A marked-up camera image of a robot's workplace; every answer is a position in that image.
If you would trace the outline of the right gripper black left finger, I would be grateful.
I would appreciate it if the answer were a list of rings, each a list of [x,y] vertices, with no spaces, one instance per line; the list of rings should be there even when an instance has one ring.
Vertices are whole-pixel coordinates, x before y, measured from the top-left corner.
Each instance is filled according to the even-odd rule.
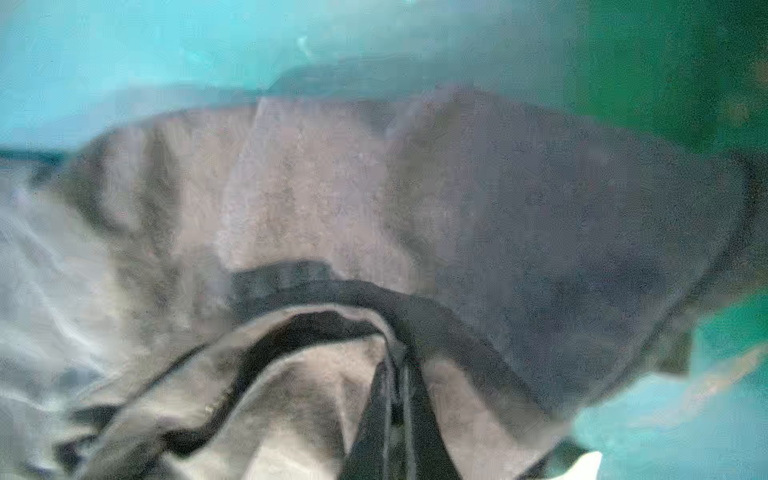
[[[391,478],[391,436],[396,397],[394,373],[391,366],[382,361],[375,369],[357,434],[350,452],[345,457],[339,479]]]

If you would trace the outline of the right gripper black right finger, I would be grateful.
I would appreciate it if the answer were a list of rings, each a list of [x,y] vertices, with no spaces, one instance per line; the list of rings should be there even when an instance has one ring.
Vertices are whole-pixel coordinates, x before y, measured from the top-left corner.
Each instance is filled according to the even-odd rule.
[[[460,479],[443,442],[428,389],[416,360],[408,355],[399,370],[406,479]]]

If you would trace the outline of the black t shirt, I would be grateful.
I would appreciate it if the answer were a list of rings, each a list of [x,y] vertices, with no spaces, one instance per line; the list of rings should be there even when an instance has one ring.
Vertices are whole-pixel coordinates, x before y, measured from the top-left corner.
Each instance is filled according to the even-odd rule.
[[[227,94],[1,157],[5,479],[339,479],[412,356],[460,479],[682,375],[767,283],[767,156],[450,85]]]

